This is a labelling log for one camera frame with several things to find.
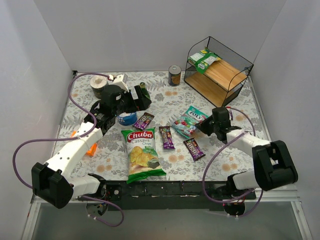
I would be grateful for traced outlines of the green glass bottle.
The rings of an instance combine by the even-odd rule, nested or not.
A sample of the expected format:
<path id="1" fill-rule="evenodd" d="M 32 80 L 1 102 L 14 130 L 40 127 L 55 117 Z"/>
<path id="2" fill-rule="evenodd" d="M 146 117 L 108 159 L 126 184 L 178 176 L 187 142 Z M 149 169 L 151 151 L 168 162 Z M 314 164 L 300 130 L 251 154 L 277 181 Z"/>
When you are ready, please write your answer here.
<path id="1" fill-rule="evenodd" d="M 150 94 L 146 88 L 146 84 L 144 82 L 140 82 L 139 86 L 140 86 L 140 89 L 141 89 L 141 92 L 143 93 L 143 95 L 150 100 L 151 97 L 150 97 Z"/>

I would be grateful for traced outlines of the purple m&m bag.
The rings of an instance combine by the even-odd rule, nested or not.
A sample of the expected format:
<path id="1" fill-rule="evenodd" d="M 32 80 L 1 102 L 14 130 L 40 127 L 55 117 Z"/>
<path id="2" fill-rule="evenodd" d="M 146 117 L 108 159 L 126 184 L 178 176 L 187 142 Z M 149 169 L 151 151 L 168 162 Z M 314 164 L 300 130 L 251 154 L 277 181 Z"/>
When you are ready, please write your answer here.
<path id="1" fill-rule="evenodd" d="M 174 143 L 173 143 L 173 138 L 171 134 L 171 129 L 169 126 L 160 126 L 159 127 L 159 132 L 162 137 L 163 141 L 163 148 L 165 150 L 174 150 Z"/>
<path id="2" fill-rule="evenodd" d="M 229 113 L 230 120 L 233 121 L 234 118 L 233 118 L 232 110 L 230 108 L 228 108 L 227 110 L 228 110 L 228 113 Z"/>
<path id="3" fill-rule="evenodd" d="M 194 162 L 205 156 L 204 152 L 200 149 L 198 143 L 194 138 L 187 139 L 183 141 L 184 145 L 188 149 Z"/>
<path id="4" fill-rule="evenodd" d="M 154 119 L 154 115 L 145 112 L 133 125 L 134 128 L 143 131 L 150 124 L 150 122 Z"/>

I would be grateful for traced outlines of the teal Fox's candy bag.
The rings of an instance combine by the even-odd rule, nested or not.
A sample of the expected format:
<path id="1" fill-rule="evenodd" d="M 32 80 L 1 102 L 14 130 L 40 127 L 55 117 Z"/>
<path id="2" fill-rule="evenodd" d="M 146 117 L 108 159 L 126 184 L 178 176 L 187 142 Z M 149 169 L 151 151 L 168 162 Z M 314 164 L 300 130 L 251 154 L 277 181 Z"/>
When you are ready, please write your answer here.
<path id="1" fill-rule="evenodd" d="M 208 117 L 191 105 L 184 114 L 172 122 L 171 126 L 183 137 L 190 138 L 197 129 L 196 124 L 203 122 Z"/>

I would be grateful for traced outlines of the purple M&M bag front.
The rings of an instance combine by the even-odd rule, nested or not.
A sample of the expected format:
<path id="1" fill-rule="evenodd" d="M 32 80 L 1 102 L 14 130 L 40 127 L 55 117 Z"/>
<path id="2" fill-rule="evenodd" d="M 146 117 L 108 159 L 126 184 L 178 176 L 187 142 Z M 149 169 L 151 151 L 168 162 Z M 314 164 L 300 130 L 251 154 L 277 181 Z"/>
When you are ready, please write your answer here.
<path id="1" fill-rule="evenodd" d="M 187 139 L 183 141 L 184 145 L 188 149 L 194 162 L 205 156 L 204 152 L 200 149 L 198 143 L 194 138 Z"/>

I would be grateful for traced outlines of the green candy bag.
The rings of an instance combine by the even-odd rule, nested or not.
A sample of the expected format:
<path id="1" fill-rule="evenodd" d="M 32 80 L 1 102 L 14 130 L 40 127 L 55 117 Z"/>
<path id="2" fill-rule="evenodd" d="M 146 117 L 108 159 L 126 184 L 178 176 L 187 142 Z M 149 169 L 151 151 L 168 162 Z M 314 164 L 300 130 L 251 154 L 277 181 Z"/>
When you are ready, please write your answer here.
<path id="1" fill-rule="evenodd" d="M 195 67 L 197 72 L 204 74 L 214 62 L 220 61 L 221 59 L 222 58 L 216 53 L 205 47 L 203 50 L 189 56 L 187 61 Z"/>

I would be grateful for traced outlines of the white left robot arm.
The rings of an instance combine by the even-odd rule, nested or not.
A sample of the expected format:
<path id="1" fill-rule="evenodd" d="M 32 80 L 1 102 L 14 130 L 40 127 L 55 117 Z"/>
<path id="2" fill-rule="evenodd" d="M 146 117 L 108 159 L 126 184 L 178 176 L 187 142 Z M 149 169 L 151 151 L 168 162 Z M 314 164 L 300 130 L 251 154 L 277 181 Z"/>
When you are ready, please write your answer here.
<path id="1" fill-rule="evenodd" d="M 118 85 L 108 85 L 100 100 L 90 108 L 75 138 L 67 142 L 44 164 L 36 163 L 31 169 L 33 193 L 55 206 L 65 207 L 72 198 L 89 196 L 103 199 L 107 181 L 94 173 L 71 178 L 71 173 L 86 152 L 116 123 L 120 114 L 147 110 L 152 101 L 144 82 L 134 87 L 137 99 L 130 91 Z"/>

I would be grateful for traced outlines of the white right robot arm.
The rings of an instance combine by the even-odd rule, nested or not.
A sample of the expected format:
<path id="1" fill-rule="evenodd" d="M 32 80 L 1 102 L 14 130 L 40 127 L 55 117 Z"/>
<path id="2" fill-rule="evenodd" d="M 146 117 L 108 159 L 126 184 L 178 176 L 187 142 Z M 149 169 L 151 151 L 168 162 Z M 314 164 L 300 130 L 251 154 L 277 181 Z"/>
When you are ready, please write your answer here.
<path id="1" fill-rule="evenodd" d="M 215 134 L 225 147 L 237 148 L 252 157 L 252 171 L 227 177 L 223 187 L 226 194 L 256 188 L 269 191 L 298 181 L 298 172 L 285 142 L 260 139 L 238 126 L 232 126 L 227 107 L 214 108 L 211 116 L 195 126 L 208 136 Z"/>

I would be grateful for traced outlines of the dark tin can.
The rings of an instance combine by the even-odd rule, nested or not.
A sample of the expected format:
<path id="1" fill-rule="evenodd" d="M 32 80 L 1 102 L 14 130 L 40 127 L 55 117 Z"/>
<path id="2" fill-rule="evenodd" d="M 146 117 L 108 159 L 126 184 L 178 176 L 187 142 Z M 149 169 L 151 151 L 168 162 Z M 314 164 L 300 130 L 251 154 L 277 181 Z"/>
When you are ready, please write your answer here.
<path id="1" fill-rule="evenodd" d="M 177 65 L 172 65 L 168 69 L 168 83 L 171 86 L 178 86 L 181 80 L 181 68 Z"/>

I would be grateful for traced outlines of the green Chuba chips bag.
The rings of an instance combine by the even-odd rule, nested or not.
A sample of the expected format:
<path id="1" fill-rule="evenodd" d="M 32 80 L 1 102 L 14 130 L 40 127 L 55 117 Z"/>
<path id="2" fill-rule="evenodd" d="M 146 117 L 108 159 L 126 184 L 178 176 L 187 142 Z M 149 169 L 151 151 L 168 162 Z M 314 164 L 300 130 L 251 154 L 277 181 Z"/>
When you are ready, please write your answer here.
<path id="1" fill-rule="evenodd" d="M 155 128 L 121 131 L 128 156 L 127 184 L 148 177 L 165 176 L 156 151 Z"/>

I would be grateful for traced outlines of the orange smiley snack box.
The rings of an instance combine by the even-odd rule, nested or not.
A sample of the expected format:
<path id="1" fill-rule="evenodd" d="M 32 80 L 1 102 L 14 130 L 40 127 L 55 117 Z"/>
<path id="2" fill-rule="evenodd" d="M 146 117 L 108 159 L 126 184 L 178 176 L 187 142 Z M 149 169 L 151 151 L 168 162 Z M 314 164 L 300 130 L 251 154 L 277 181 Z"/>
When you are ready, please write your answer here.
<path id="1" fill-rule="evenodd" d="M 94 143 L 90 149 L 85 153 L 86 156 L 89 156 L 89 157 L 93 157 L 96 153 L 96 150 L 97 150 L 97 147 L 98 147 L 98 144 L 97 143 Z"/>

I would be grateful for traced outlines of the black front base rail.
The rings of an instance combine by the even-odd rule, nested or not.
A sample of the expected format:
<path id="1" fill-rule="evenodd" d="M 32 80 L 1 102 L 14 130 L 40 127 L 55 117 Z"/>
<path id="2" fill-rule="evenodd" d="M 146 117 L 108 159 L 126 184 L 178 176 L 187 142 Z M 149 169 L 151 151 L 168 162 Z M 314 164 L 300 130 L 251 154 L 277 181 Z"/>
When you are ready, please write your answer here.
<path id="1" fill-rule="evenodd" d="M 224 181 L 205 182 L 203 191 L 200 181 L 126 181 L 106 182 L 105 200 L 123 210 L 184 210 L 208 209 L 223 211 L 221 203 L 210 201 L 231 200 L 244 194 L 245 190 L 228 191 Z"/>

